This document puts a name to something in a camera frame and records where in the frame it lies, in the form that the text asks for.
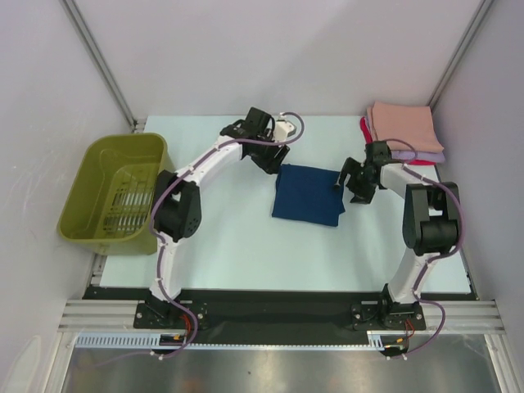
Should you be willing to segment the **dark blue t shirt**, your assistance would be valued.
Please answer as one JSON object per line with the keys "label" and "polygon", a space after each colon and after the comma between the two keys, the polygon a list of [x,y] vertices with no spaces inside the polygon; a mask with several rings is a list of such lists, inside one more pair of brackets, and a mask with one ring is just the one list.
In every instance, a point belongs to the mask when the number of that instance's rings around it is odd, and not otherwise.
{"label": "dark blue t shirt", "polygon": [[282,165],[275,182],[272,217],[336,228],[346,210],[339,173],[301,165]]}

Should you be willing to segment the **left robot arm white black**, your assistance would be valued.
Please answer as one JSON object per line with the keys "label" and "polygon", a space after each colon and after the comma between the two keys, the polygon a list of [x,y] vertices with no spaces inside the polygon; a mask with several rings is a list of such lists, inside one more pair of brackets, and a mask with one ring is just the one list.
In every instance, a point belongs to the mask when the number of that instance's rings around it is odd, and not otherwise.
{"label": "left robot arm white black", "polygon": [[201,225],[201,192],[227,166],[250,158],[266,174],[276,174],[300,138],[304,122],[294,125],[289,112],[273,117],[252,107],[245,118],[225,126],[212,147],[190,164],[170,172],[162,170],[156,179],[151,207],[150,231],[157,241],[155,281],[145,305],[163,327],[174,326],[185,311],[175,299],[182,290],[176,270],[178,249]]}

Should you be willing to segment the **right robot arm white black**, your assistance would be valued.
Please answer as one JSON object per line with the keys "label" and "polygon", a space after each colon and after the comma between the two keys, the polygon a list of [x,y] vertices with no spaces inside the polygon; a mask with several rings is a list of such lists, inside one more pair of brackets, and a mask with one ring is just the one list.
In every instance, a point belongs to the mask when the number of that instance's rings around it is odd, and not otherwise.
{"label": "right robot arm white black", "polygon": [[364,161],[346,159],[334,185],[342,187],[352,192],[353,204],[370,204],[377,189],[393,191],[404,200],[403,258],[376,304],[351,306],[352,328],[423,330],[422,285],[436,262],[457,254],[463,243],[457,184],[426,178],[393,159],[387,142],[371,142],[365,147]]}

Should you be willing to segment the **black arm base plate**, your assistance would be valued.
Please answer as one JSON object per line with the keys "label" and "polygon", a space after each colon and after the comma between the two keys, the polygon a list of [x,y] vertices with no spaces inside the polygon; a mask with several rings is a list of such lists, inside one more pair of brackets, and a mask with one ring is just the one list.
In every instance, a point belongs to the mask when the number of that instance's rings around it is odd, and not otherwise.
{"label": "black arm base plate", "polygon": [[148,295],[133,325],[164,330],[188,324],[197,344],[335,346],[362,344],[368,331],[423,332],[419,303],[396,305],[381,292],[185,289],[177,305]]}

